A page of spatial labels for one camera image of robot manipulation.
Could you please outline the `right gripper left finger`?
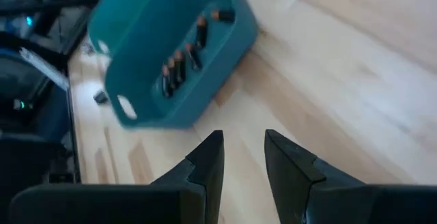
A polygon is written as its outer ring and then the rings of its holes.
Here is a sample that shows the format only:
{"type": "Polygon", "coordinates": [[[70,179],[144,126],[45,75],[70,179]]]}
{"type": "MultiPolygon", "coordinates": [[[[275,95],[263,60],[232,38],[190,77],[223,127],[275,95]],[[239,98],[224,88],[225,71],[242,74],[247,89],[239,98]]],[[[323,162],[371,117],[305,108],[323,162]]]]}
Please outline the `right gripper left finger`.
{"type": "Polygon", "coordinates": [[[10,203],[10,224],[217,224],[223,132],[150,184],[41,184],[10,203]]]}

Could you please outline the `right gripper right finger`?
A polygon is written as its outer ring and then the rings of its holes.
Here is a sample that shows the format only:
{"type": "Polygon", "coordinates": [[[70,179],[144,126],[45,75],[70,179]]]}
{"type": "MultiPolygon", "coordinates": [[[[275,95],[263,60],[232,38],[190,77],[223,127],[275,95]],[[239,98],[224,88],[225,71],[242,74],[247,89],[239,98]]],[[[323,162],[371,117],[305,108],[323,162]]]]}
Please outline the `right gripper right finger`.
{"type": "Polygon", "coordinates": [[[272,129],[264,150],[281,224],[437,224],[437,186],[366,184],[272,129]]]}

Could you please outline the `blue plastic bin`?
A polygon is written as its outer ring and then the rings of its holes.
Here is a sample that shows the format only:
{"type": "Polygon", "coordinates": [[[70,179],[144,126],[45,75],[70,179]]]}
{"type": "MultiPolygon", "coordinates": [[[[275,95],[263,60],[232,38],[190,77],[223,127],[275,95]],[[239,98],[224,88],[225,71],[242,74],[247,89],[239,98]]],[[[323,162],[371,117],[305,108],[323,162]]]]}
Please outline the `blue plastic bin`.
{"type": "Polygon", "coordinates": [[[186,128],[254,43],[257,22],[247,0],[100,0],[88,35],[109,58],[104,88],[122,126],[186,128]],[[212,20],[215,10],[233,10],[234,22],[212,20]],[[187,66],[185,82],[165,98],[162,65],[195,42],[200,16],[208,19],[201,69],[187,66]]]}

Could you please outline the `white metal bar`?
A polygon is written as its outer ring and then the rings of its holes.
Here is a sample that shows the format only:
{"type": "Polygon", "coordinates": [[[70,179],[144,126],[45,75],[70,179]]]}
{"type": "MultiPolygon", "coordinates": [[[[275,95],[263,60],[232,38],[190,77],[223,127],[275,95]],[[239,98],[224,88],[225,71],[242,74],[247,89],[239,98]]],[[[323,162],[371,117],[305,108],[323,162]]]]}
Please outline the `white metal bar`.
{"type": "Polygon", "coordinates": [[[19,50],[20,56],[33,67],[37,68],[43,75],[48,77],[52,82],[54,82],[58,87],[64,91],[68,91],[70,88],[70,83],[65,74],[56,69],[55,66],[48,63],[45,59],[39,56],[37,53],[30,51],[26,48],[21,48],[19,50]]]}

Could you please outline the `dark blue chair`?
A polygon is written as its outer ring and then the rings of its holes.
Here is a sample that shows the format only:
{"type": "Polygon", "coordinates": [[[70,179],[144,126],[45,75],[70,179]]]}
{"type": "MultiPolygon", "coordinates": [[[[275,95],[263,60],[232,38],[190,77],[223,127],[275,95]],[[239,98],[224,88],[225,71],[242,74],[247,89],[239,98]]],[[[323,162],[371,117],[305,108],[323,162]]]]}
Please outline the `dark blue chair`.
{"type": "Polygon", "coordinates": [[[18,53],[0,49],[0,134],[61,140],[70,130],[67,97],[18,53]]]}

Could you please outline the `black aluminium table frame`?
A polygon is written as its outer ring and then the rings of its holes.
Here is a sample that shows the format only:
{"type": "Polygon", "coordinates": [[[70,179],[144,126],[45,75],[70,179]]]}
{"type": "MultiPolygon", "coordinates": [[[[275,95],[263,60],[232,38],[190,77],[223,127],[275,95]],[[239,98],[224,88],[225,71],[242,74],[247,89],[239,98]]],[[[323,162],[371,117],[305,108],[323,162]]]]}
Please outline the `black aluminium table frame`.
{"type": "MultiPolygon", "coordinates": [[[[38,14],[38,13],[46,13],[46,14],[59,14],[64,8],[79,8],[85,7],[88,12],[79,19],[79,28],[75,29],[74,32],[77,33],[77,36],[74,36],[71,40],[72,45],[68,47],[65,52],[57,52],[53,51],[45,46],[39,45],[36,42],[32,42],[31,40],[25,40],[19,36],[15,36],[11,33],[4,33],[2,35],[2,39],[5,40],[8,44],[8,47],[18,50],[18,56],[20,56],[19,50],[23,47],[34,53],[37,53],[43,59],[45,59],[48,63],[52,64],[56,69],[65,74],[69,80],[69,71],[68,71],[68,62],[81,42],[81,38],[85,35],[86,32],[86,23],[90,15],[90,11],[92,11],[99,0],[49,0],[45,2],[9,2],[9,3],[0,3],[0,17],[14,17],[14,16],[22,16],[22,15],[30,15],[30,14],[38,14]]],[[[65,122],[65,125],[68,127],[67,129],[67,138],[70,142],[70,150],[69,157],[72,159],[72,165],[68,170],[68,173],[72,175],[73,183],[81,183],[81,172],[79,165],[79,156],[78,156],[78,145],[76,142],[75,135],[75,127],[74,127],[74,118],[73,118],[73,110],[72,110],[72,97],[70,88],[66,93],[66,108],[67,108],[67,116],[68,121],[65,122]]]]}

